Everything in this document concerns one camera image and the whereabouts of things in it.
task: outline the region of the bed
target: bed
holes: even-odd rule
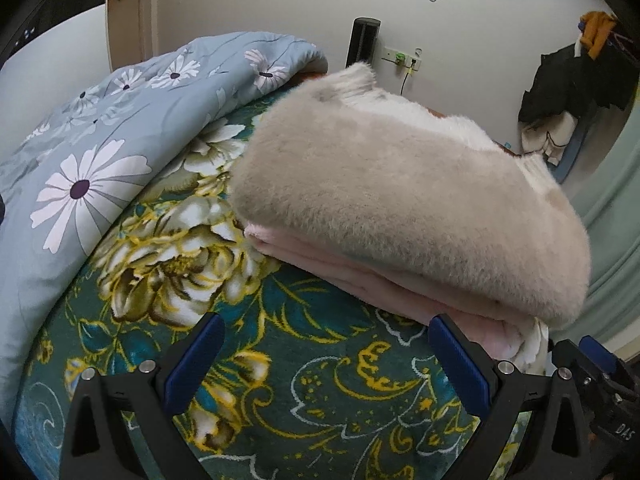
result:
[[[466,444],[478,422],[425,327],[257,253],[228,206],[229,171],[260,115],[309,76],[300,71],[325,69],[314,45],[289,36],[201,38],[117,70],[55,111],[0,167],[9,199],[0,248],[22,251],[2,284],[10,306],[0,319],[0,400],[10,407],[2,418],[13,419],[39,479],[58,477],[82,371],[131,371],[207,311],[223,317],[225,343],[174,422],[212,478],[437,479]],[[67,216],[75,231],[56,234],[56,200],[67,200],[58,219],[67,204],[76,208]],[[80,228],[81,202],[91,231]],[[135,419],[124,417],[149,478],[159,479]],[[504,475],[525,421],[493,478]]]

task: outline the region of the green floral bedspread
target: green floral bedspread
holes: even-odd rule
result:
[[[58,477],[82,371],[131,371],[208,310],[225,320],[226,341],[175,423],[213,479],[438,479],[468,441],[476,421],[425,327],[244,240],[225,199],[228,170],[283,93],[205,126],[123,213],[50,314],[15,419],[18,447],[41,480]],[[161,478],[127,421],[149,478]],[[515,449],[508,445],[495,478]]]

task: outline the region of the white wall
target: white wall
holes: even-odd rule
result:
[[[11,56],[0,70],[0,162],[53,108],[110,73],[104,5],[60,23]]]
[[[353,20],[382,21],[382,44],[423,49],[407,82],[409,99],[476,120],[500,142],[520,147],[516,117],[540,54],[574,42],[588,10],[602,0],[158,0],[158,46],[173,50],[197,36],[270,30],[306,38],[344,68]],[[377,61],[382,86],[400,91],[401,76]]]

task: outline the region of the pink blanket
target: pink blanket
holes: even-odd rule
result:
[[[472,295],[421,276],[366,266],[283,230],[249,224],[244,234],[261,253],[307,270],[372,306],[423,324],[438,314],[448,314],[493,358],[511,360],[521,370],[530,370],[534,364],[540,367],[540,353],[546,351],[546,326],[532,316],[489,300],[471,301]],[[454,302],[456,308],[431,298]],[[478,311],[485,316],[474,314]]]

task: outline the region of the light blue comforter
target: light blue comforter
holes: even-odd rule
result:
[[[123,208],[204,124],[326,70],[315,45],[243,32],[121,68],[45,118],[0,165],[0,418],[10,425],[29,348]]]

